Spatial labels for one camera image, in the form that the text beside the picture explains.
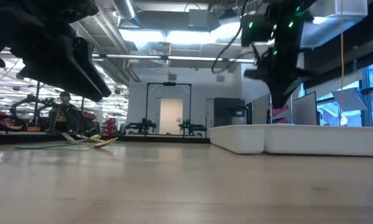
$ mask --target robotic hand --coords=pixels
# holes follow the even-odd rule
[[[312,21],[308,8],[316,0],[284,0],[270,4],[264,17],[246,15],[242,22],[242,46],[252,45],[257,70],[247,78],[262,80],[270,90],[274,108],[281,108],[293,91],[315,74],[297,68],[304,22]],[[273,47],[259,55],[253,42],[275,39]]]
[[[0,0],[0,52],[9,47],[23,59],[23,77],[99,101],[111,91],[93,65],[93,46],[69,26],[97,13],[94,0]]]

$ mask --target wooden table surface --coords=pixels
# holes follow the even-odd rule
[[[0,146],[0,224],[373,224],[370,157],[238,156],[208,144],[106,149]]]

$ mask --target white door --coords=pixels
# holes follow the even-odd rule
[[[214,99],[206,99],[206,128],[214,127]],[[210,132],[207,131],[207,138],[210,137]]]
[[[162,98],[160,100],[160,134],[180,134],[183,100]]]

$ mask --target person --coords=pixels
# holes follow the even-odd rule
[[[78,110],[70,103],[70,94],[67,91],[60,93],[61,104],[53,107],[49,114],[50,132],[72,132],[77,130]]]

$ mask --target white platform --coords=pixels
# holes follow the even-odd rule
[[[237,154],[259,154],[264,151],[265,125],[231,125],[211,128],[209,132],[212,144]]]
[[[373,128],[263,124],[210,131],[213,144],[239,154],[257,154],[263,147],[279,154],[373,156]]]

